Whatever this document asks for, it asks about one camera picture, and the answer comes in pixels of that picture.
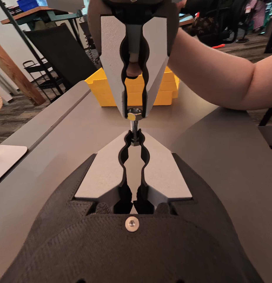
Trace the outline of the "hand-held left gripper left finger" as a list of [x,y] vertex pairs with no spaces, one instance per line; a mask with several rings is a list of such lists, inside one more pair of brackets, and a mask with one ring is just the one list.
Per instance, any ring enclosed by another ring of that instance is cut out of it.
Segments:
[[131,206],[132,193],[127,185],[125,161],[128,159],[128,147],[131,131],[125,131],[100,149],[74,197],[77,200],[104,202],[114,207],[118,202]]

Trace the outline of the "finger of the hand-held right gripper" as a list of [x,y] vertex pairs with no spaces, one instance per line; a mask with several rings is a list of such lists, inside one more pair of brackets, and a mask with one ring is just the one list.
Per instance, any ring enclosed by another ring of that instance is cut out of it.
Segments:
[[167,19],[153,17],[142,26],[139,61],[144,79],[142,116],[147,118],[157,97],[167,55]]
[[127,90],[125,86],[125,61],[121,47],[126,40],[126,26],[115,16],[101,16],[101,63],[116,106],[127,118]]

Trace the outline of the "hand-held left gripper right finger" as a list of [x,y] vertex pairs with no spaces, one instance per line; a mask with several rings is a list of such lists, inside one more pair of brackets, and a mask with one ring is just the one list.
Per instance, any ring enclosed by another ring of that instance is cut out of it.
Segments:
[[173,153],[146,132],[139,130],[141,184],[136,207],[155,208],[160,203],[191,200],[192,194],[175,161]]

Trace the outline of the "yellow plastic bin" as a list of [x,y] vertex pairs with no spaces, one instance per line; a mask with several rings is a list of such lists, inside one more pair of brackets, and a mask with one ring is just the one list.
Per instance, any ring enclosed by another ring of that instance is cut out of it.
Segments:
[[[101,107],[117,106],[102,68],[88,77],[85,82],[88,84]],[[142,106],[142,91],[144,88],[142,75],[138,76],[136,79],[127,78],[125,84],[127,87],[127,105]],[[180,79],[166,67],[154,106],[171,105],[172,100],[178,97],[179,86]]]

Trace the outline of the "steel hex bolt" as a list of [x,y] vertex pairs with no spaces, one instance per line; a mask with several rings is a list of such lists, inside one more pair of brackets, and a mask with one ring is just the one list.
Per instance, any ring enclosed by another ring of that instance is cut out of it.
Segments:
[[139,121],[130,121],[130,130],[132,133],[131,145],[138,146],[139,145]]

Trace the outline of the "steel hex nut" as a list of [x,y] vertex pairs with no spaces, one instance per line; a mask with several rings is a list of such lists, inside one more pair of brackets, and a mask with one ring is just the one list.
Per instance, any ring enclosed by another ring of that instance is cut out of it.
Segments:
[[140,121],[142,118],[142,109],[129,108],[127,110],[127,119],[129,119],[130,121]]

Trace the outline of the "person's right forearm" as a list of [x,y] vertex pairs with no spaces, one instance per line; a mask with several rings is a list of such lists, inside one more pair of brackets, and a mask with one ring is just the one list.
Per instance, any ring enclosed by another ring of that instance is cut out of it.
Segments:
[[252,63],[208,47],[179,28],[168,67],[211,104],[247,111],[272,108],[272,55]]

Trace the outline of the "person's right hand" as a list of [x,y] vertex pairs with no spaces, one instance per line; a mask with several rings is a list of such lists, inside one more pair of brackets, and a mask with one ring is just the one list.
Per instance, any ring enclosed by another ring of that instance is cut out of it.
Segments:
[[127,78],[134,78],[141,75],[142,70],[138,64],[138,62],[129,62],[127,70],[126,70],[126,76]]

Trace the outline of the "black leaning panel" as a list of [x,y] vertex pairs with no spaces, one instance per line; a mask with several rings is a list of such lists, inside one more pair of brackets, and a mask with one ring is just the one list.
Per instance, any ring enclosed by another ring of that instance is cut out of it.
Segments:
[[51,64],[66,90],[98,70],[65,23],[44,30],[25,31],[25,35]]

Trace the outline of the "black utility cart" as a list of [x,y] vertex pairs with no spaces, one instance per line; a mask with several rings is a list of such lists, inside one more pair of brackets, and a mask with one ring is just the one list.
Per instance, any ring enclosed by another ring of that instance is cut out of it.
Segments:
[[[37,87],[42,91],[42,93],[46,96],[50,103],[56,101],[61,94],[57,94],[54,91],[54,83],[49,78],[49,76],[44,71],[43,67],[39,63],[35,63],[33,60],[28,60],[22,63],[24,69],[28,72],[28,74],[32,77],[33,81],[37,85]],[[39,78],[35,79],[33,73],[39,73]],[[51,90],[54,94],[53,98],[50,98],[45,90]]]

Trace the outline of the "blue storage bin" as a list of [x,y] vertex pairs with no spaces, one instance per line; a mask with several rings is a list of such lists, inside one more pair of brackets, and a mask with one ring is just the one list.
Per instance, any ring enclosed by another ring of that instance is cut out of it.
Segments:
[[36,0],[17,0],[17,4],[22,11],[28,11],[39,6]]

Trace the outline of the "black slanted pole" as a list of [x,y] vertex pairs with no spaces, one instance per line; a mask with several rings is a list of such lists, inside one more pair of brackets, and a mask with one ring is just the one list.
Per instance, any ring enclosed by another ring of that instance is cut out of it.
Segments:
[[18,23],[16,22],[16,20],[13,18],[13,16],[11,15],[11,13],[8,11],[8,9],[6,8],[6,6],[4,5],[4,3],[0,0],[0,8],[3,10],[3,12],[5,13],[5,15],[7,16],[7,18],[10,20],[10,23],[14,26],[15,30],[18,32],[18,34],[20,35],[20,37],[22,38],[22,40],[25,42],[25,44],[27,45],[28,49],[30,50],[30,52],[33,54],[33,56],[36,58],[37,62],[40,64],[40,66],[43,68],[43,70],[46,72],[46,75],[48,76],[49,80],[51,83],[53,83],[54,87],[57,89],[57,91],[59,92],[60,95],[57,95],[57,97],[60,97],[61,95],[63,95],[63,91],[61,90],[59,84],[56,82],[56,80],[53,78],[53,76],[51,75],[51,73],[49,72],[48,68],[46,67],[46,65],[43,63],[42,59],[39,57],[39,55],[36,53],[35,49],[33,48],[33,46],[31,45],[30,41],[27,39],[25,33],[20,29]]

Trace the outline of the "wooden desk with teal frame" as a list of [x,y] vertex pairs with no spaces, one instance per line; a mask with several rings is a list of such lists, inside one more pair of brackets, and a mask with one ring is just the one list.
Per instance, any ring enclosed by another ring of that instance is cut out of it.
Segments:
[[82,11],[78,10],[76,13],[65,12],[57,9],[51,9],[47,6],[35,7],[26,12],[22,12],[13,16],[18,25],[27,24],[31,31],[35,30],[35,23],[38,21],[48,22],[62,22],[81,18]]

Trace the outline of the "wooden post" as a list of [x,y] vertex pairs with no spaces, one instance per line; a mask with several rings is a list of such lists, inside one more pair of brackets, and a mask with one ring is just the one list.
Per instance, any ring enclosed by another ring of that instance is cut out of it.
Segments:
[[18,86],[23,95],[28,97],[33,105],[39,106],[46,102],[44,97],[32,85],[19,67],[0,45],[0,68]]

